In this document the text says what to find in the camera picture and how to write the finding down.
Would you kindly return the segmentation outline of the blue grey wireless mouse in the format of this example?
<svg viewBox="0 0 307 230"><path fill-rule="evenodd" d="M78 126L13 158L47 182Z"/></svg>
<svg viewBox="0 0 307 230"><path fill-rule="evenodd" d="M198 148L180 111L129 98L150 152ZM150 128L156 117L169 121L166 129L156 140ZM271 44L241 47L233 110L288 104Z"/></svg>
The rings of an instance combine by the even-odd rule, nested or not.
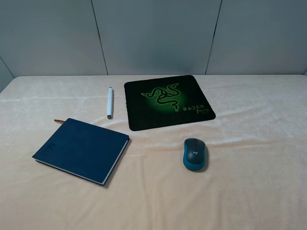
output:
<svg viewBox="0 0 307 230"><path fill-rule="evenodd" d="M190 171L205 171L208 168L209 154L204 141L188 138L184 141L183 164Z"/></svg>

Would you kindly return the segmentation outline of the cream tablecloth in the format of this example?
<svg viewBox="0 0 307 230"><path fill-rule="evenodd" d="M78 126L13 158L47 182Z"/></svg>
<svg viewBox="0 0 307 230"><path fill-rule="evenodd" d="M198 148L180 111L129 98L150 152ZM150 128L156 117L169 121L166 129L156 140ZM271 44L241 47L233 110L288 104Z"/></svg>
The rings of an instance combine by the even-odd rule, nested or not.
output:
<svg viewBox="0 0 307 230"><path fill-rule="evenodd" d="M211 121L133 132L124 84L142 76L18 77L0 94L3 230L304 230L307 78L199 75ZM108 88L114 90L107 118ZM129 135L105 186L32 155L74 118ZM205 142L205 171L183 164Z"/></svg>

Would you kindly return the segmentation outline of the black green Razer mousepad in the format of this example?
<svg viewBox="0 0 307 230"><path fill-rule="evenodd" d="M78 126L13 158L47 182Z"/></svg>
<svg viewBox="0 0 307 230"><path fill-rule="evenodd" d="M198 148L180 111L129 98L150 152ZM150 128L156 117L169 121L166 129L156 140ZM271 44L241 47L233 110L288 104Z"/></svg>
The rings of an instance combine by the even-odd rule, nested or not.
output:
<svg viewBox="0 0 307 230"><path fill-rule="evenodd" d="M192 75L126 82L124 89L129 128L132 131L216 118Z"/></svg>

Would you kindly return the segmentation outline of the dark blue notebook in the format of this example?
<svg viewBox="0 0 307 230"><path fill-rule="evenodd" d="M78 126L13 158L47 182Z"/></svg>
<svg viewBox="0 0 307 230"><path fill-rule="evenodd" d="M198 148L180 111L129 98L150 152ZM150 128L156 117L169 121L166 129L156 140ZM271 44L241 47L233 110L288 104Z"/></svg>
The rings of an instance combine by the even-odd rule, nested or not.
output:
<svg viewBox="0 0 307 230"><path fill-rule="evenodd" d="M129 140L126 134L68 118L32 157L105 185Z"/></svg>

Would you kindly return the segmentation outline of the white marker pen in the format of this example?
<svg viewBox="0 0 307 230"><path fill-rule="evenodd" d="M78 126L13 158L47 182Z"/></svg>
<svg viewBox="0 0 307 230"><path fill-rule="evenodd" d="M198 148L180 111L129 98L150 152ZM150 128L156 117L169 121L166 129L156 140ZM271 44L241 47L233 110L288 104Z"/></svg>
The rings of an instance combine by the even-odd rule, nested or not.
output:
<svg viewBox="0 0 307 230"><path fill-rule="evenodd" d="M113 118L113 108L114 108L114 90L112 87L108 88L107 94L107 118Z"/></svg>

